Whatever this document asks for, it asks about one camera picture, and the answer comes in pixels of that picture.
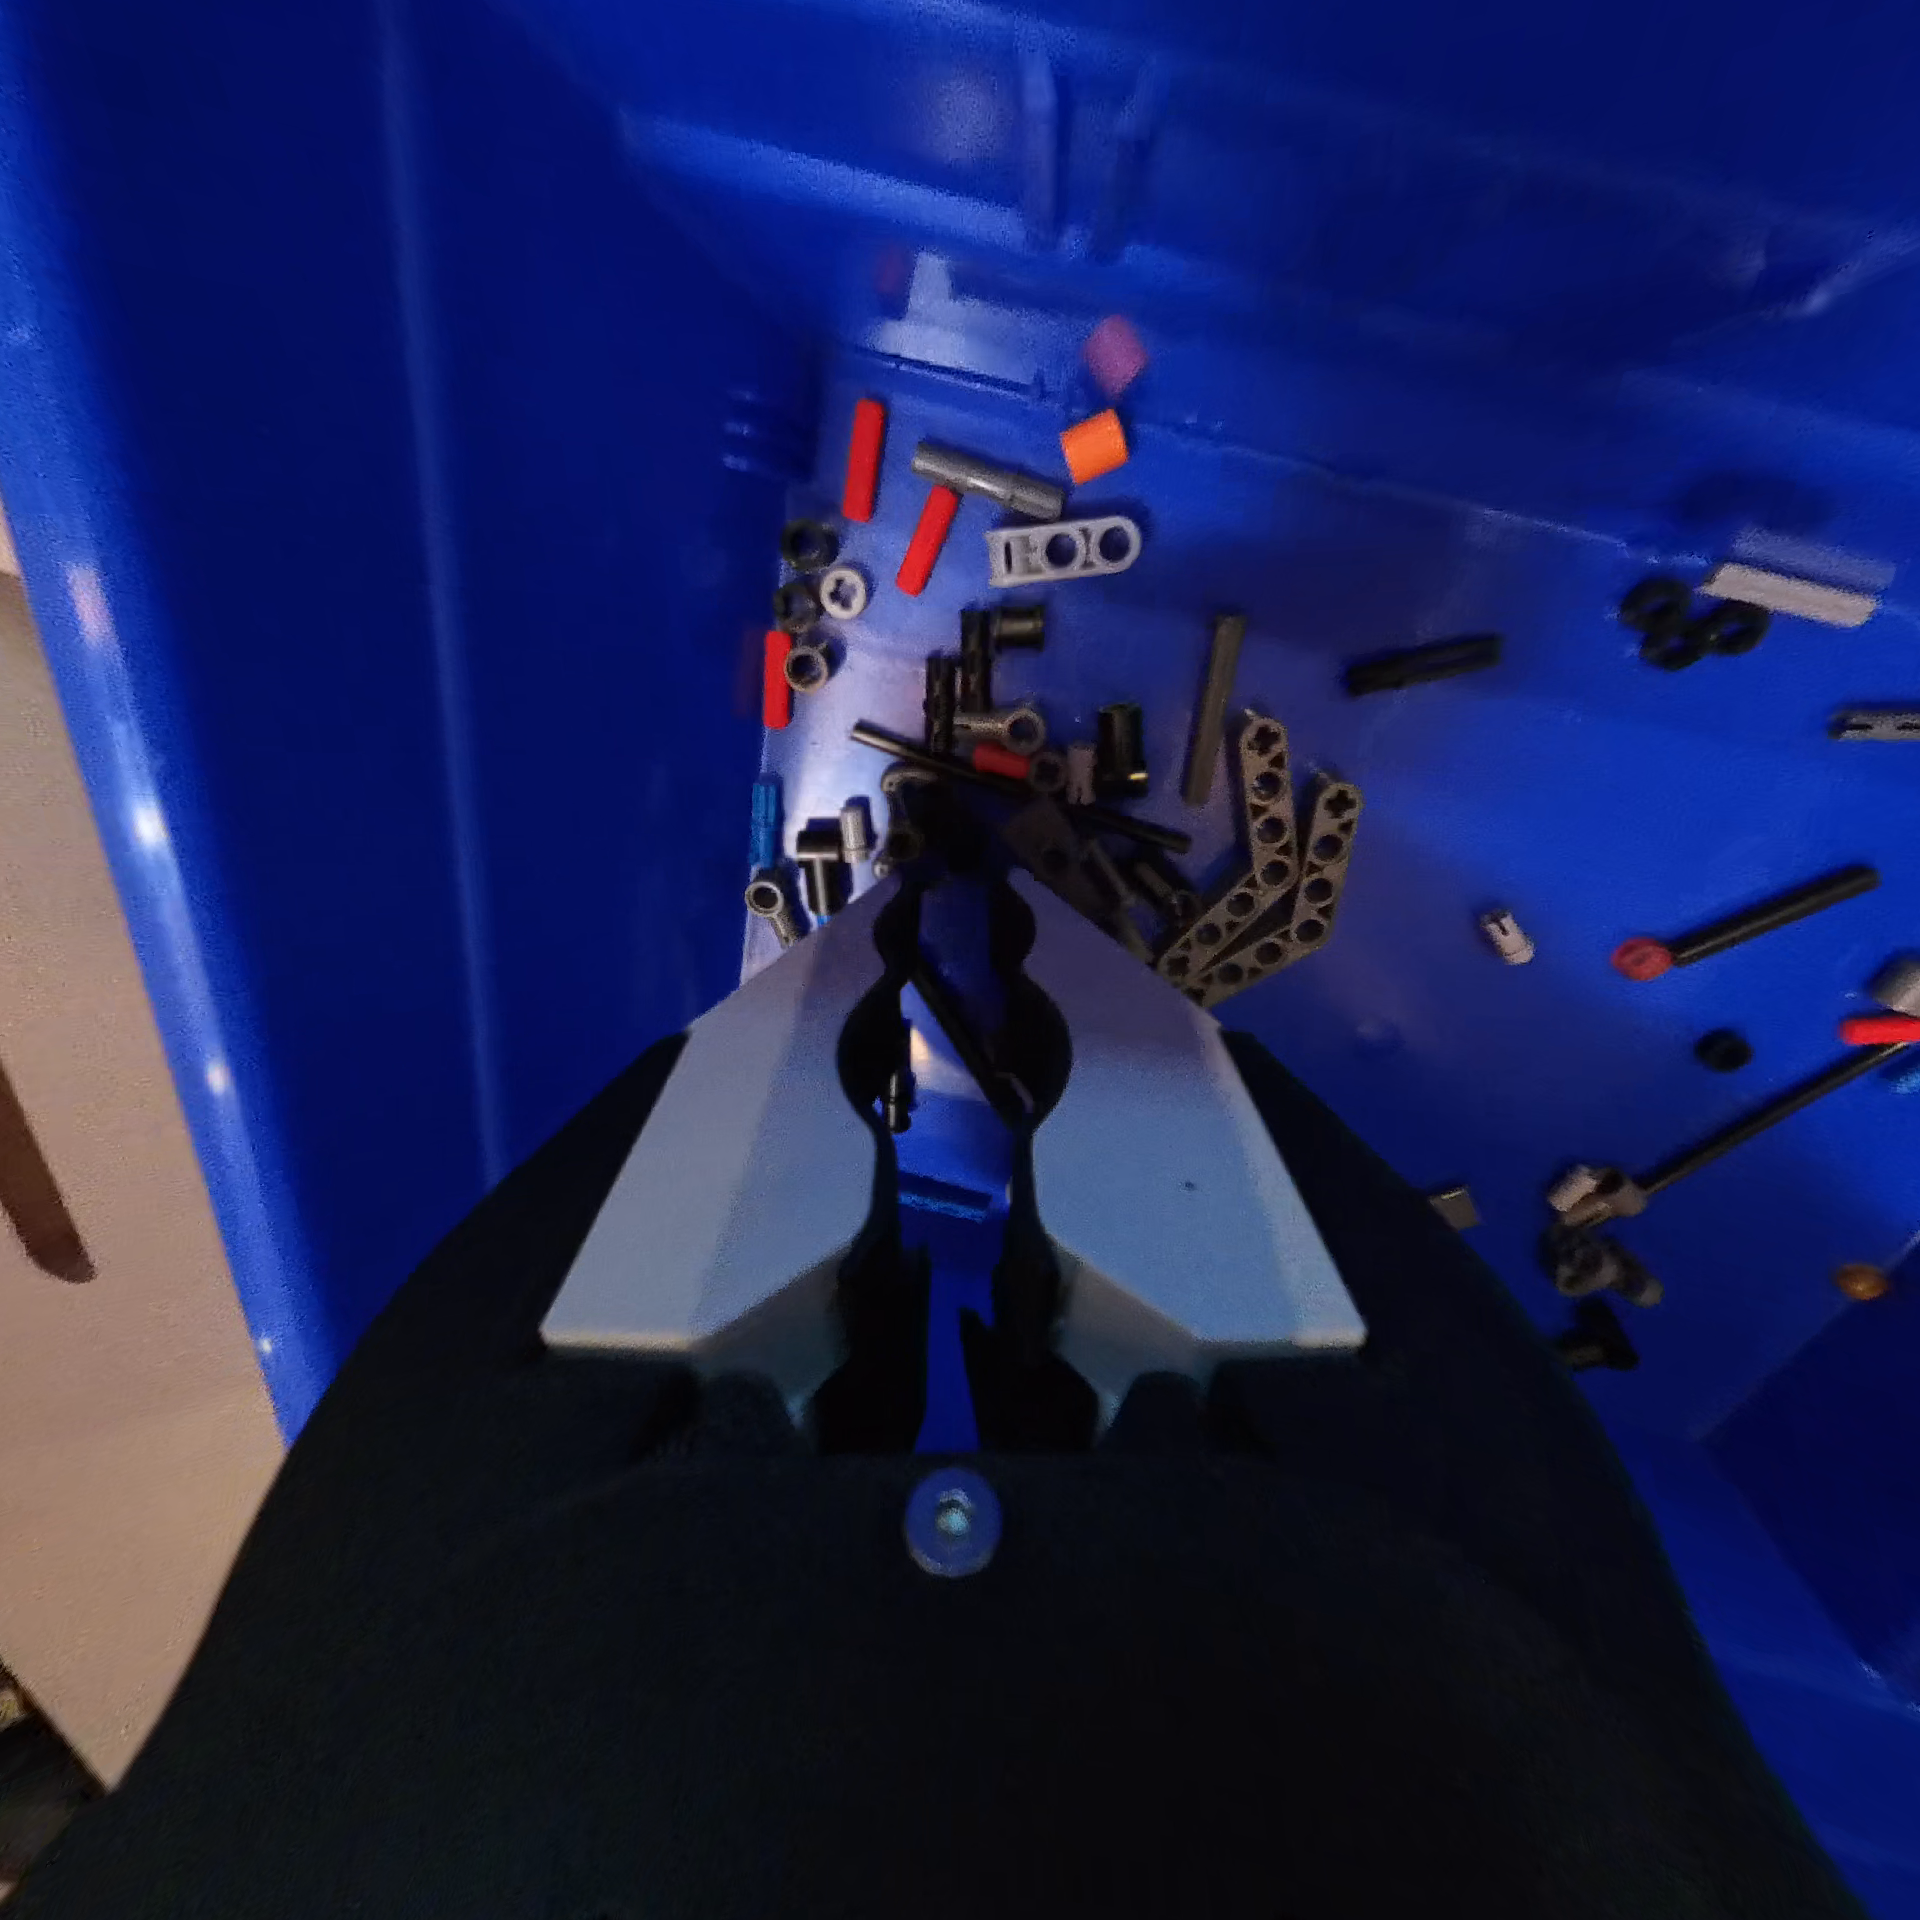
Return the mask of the pile of small toy parts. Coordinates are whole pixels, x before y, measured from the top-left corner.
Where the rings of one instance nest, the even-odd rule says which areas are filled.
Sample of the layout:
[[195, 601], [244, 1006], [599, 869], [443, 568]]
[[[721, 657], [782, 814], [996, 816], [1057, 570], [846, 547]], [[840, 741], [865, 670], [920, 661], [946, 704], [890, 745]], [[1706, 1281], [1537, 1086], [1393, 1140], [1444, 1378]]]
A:
[[1327, 949], [1362, 786], [1249, 704], [1254, 589], [1228, 505], [1254, 442], [1145, 422], [1078, 496], [1007, 465], [1035, 412], [914, 393], [897, 361], [803, 361], [764, 772], [752, 786], [758, 958], [878, 879], [1025, 869], [1181, 1001]]

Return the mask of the short black toy axle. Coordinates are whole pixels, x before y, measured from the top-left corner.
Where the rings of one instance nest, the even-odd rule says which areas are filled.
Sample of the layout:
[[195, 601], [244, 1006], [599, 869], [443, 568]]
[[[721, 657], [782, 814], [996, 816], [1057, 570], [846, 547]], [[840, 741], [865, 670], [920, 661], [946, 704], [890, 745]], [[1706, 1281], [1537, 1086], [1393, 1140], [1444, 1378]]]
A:
[[1476, 636], [1424, 636], [1424, 641], [1404, 641], [1404, 649], [1376, 649], [1362, 657], [1338, 676], [1338, 683], [1347, 697], [1387, 697], [1387, 692], [1409, 692], [1409, 683], [1444, 683], [1444, 680], [1472, 680], [1504, 661], [1504, 636], [1501, 631], [1476, 631]]

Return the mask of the light grey toy beam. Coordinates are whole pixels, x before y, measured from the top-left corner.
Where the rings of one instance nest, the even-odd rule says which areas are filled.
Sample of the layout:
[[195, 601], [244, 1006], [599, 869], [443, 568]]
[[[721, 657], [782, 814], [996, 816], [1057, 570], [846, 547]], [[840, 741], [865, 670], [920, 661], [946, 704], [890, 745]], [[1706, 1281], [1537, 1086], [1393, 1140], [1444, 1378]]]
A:
[[1887, 605], [1876, 589], [1798, 578], [1798, 570], [1774, 570], [1774, 568], [1742, 568], [1742, 558], [1723, 558], [1706, 578], [1706, 596], [1711, 601], [1765, 605], [1774, 622], [1811, 622], [1811, 626], [1829, 626], [1829, 631], [1860, 631]]

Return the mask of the black axle with red end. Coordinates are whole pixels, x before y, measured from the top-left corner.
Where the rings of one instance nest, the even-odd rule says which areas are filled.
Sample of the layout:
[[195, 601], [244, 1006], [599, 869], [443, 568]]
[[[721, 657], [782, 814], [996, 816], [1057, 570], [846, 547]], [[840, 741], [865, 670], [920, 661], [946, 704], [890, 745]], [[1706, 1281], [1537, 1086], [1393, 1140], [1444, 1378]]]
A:
[[1834, 869], [1834, 872], [1816, 872], [1816, 879], [1806, 879], [1806, 887], [1788, 887], [1788, 893], [1774, 893], [1774, 897], [1765, 897], [1765, 903], [1748, 903], [1748, 909], [1736, 909], [1736, 916], [1723, 916], [1723, 920], [1711, 920], [1711, 924], [1693, 924], [1693, 934], [1673, 934], [1673, 937], [1635, 934], [1635, 937], [1627, 937], [1610, 962], [1616, 962], [1627, 982], [1660, 982], [1660, 975], [1673, 975], [1673, 968], [1698, 968], [1698, 962], [1711, 962], [1711, 958], [1723, 958], [1723, 949], [1759, 944], [1759, 937], [1768, 937], [1768, 934], [1784, 934], [1784, 924], [1798, 924], [1798, 920], [1811, 920], [1811, 916], [1825, 916], [1825, 909], [1842, 909], [1842, 903], [1855, 903], [1855, 897], [1871, 897], [1876, 887], [1887, 887], [1876, 869]]

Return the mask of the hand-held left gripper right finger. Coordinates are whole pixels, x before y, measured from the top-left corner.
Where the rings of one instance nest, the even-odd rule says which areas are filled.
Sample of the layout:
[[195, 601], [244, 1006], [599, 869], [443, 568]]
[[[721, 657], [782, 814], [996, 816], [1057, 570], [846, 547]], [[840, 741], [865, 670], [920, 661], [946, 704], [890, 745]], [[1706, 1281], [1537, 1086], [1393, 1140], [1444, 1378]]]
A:
[[1035, 920], [1015, 975], [1066, 1023], [1028, 1166], [1066, 1274], [1057, 1352], [1101, 1418], [1153, 1373], [1362, 1352], [1366, 1315], [1224, 1023], [1028, 872], [1011, 897]]

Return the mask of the long thin black axle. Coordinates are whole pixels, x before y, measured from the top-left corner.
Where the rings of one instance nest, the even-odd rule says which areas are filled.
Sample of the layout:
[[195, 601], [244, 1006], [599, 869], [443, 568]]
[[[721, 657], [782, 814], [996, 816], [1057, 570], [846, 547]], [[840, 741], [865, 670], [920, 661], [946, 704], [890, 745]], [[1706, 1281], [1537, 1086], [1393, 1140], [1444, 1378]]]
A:
[[1729, 1120], [1723, 1132], [1673, 1148], [1670, 1159], [1655, 1159], [1648, 1173], [1627, 1173], [1627, 1166], [1598, 1166], [1575, 1159], [1546, 1183], [1546, 1208], [1564, 1226], [1598, 1226], [1598, 1220], [1627, 1220], [1641, 1215], [1648, 1198], [1673, 1189], [1682, 1179], [1706, 1173], [1711, 1159], [1729, 1159], [1736, 1148], [1768, 1140], [1774, 1127], [1788, 1127], [1797, 1116], [1829, 1103], [1834, 1086], [1887, 1071], [1893, 1056], [1916, 1053], [1916, 1015], [1868, 1015], [1860, 1023], [1868, 1042], [1846, 1042], [1846, 1053], [1825, 1071], [1811, 1071], [1806, 1084], [1768, 1095], [1765, 1108]]

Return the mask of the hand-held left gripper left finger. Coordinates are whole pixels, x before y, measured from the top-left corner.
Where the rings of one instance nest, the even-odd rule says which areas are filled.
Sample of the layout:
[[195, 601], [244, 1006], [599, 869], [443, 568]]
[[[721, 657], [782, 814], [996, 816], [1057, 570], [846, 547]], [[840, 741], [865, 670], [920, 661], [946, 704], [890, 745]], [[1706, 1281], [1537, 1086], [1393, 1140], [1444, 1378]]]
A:
[[914, 1256], [878, 1120], [907, 949], [914, 897], [883, 879], [684, 1030], [541, 1347], [752, 1373], [819, 1427], [914, 1427]]

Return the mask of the blue storage bin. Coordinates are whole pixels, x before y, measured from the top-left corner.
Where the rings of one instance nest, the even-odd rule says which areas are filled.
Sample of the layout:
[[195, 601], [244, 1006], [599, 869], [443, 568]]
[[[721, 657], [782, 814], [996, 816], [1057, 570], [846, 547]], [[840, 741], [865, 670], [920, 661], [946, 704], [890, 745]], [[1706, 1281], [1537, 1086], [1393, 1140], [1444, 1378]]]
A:
[[[1362, 1352], [1101, 1418], [996, 862], [905, 879], [914, 1427], [541, 1347], [786, 949], [808, 356], [1057, 496], [1254, 442], [1233, 683], [1362, 826], [1213, 1015]], [[290, 1427], [25, 1915], [1916, 1915], [1916, 1053], [1546, 1208], [1916, 982], [1829, 736], [1916, 718], [1916, 5], [5, 5], [5, 515]]]

